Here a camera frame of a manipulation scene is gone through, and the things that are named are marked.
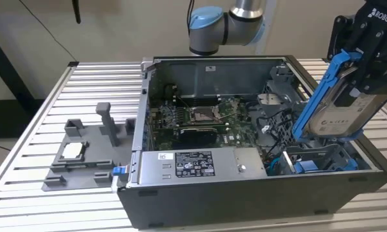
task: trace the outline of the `aluminum table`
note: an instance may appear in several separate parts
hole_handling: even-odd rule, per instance
[[[320,80],[328,63],[321,59],[300,62]],[[141,84],[141,62],[81,63],[68,67],[0,167],[0,232],[137,231],[111,188],[44,192],[42,185],[64,137],[67,119],[81,118],[86,125],[102,124],[95,113],[102,101],[113,104],[117,122],[135,118]],[[365,134],[387,158],[386,109],[368,123]],[[162,229],[178,230],[387,232],[387,184],[376,193],[357,196],[334,215]]]

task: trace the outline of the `blue joint cap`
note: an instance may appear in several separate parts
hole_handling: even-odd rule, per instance
[[[191,16],[190,29],[201,29],[215,23],[223,16],[218,6],[206,6],[195,9]]]

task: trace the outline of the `blue latch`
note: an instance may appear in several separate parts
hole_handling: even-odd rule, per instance
[[[126,166],[119,166],[114,168],[113,174],[114,175],[126,175],[127,173],[127,167]]]

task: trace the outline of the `blue drive bay bracket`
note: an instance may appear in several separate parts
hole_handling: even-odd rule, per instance
[[[337,54],[330,62],[330,66],[328,72],[322,78],[321,84],[318,85],[314,94],[309,100],[309,103],[305,107],[305,110],[301,114],[301,117],[297,120],[297,123],[293,127],[293,135],[298,142],[306,142],[310,138],[316,137],[313,134],[305,133],[305,127],[308,122],[310,121],[313,114],[317,110],[320,103],[330,89],[336,86],[340,78],[338,74],[342,66],[348,61],[358,61],[362,58],[362,54],[358,52],[346,52],[342,50],[340,54]],[[344,141],[353,140],[357,138],[358,134],[362,132],[360,129],[353,135],[346,138],[340,138]]]

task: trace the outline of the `white wall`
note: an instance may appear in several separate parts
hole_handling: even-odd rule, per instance
[[[326,56],[336,16],[354,14],[365,4],[364,0],[274,1],[265,52],[298,58]],[[235,1],[195,2],[195,7],[218,5],[229,10]],[[149,56],[190,55],[189,0],[82,0],[81,25],[71,0],[24,3],[79,61],[138,61]],[[32,94],[44,98],[73,58],[18,0],[0,0],[0,45]],[[254,52],[254,46],[222,46],[219,55]],[[0,80],[0,99],[11,98]]]
[[[325,58],[334,19],[353,15],[365,0],[278,0],[266,54]]]
[[[234,0],[195,2],[229,10]],[[71,0],[24,3],[79,61],[190,55],[187,0],[82,0],[81,25]],[[35,97],[44,98],[73,58],[18,0],[0,0],[0,45]],[[219,53],[253,55],[254,47],[225,46]]]

